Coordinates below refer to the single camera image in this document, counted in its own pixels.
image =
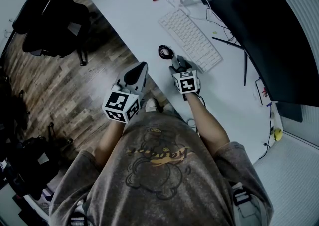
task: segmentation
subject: white desk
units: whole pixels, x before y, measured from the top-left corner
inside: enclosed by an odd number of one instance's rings
[[[190,107],[173,86],[169,72],[169,60],[158,55],[159,45],[170,46],[175,53],[186,56],[172,37],[158,24],[158,19],[173,10],[166,0],[92,0],[107,21],[116,30],[139,61],[149,65],[149,75],[167,96],[184,120],[192,118]],[[189,7],[191,16],[205,19],[206,7],[202,4]],[[226,39],[223,29],[206,20],[192,19],[207,38]],[[210,39],[223,60],[209,72],[199,77],[201,95],[207,109],[225,128],[231,141],[245,146],[254,163],[264,154],[269,135],[269,108],[261,107],[258,94],[254,92],[259,77],[248,61],[247,83],[244,80],[244,53],[242,50]]]

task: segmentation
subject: white cube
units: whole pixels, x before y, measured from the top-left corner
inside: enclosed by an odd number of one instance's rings
[[[173,74],[177,89],[181,94],[197,92],[197,71],[186,71]]]
[[[140,108],[139,95],[112,90],[107,90],[102,105],[108,119],[124,123],[129,123]]]

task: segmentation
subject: t-shirt sleeve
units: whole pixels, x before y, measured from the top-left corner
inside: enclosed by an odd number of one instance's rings
[[[94,156],[82,150],[56,189],[50,205],[50,225],[66,225],[79,200],[86,198],[101,168]]]
[[[273,206],[247,156],[245,148],[237,142],[228,143],[214,154],[214,160],[220,173],[228,182],[234,184],[241,182],[244,187],[264,203],[270,221]]]

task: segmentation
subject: white keyboard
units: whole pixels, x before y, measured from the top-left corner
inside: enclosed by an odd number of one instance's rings
[[[159,23],[202,72],[208,71],[222,60],[215,47],[182,10],[165,15]]]

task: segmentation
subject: monitor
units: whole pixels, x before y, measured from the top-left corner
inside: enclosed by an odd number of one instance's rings
[[[319,107],[316,63],[285,0],[212,0],[210,5],[247,51],[271,100]]]

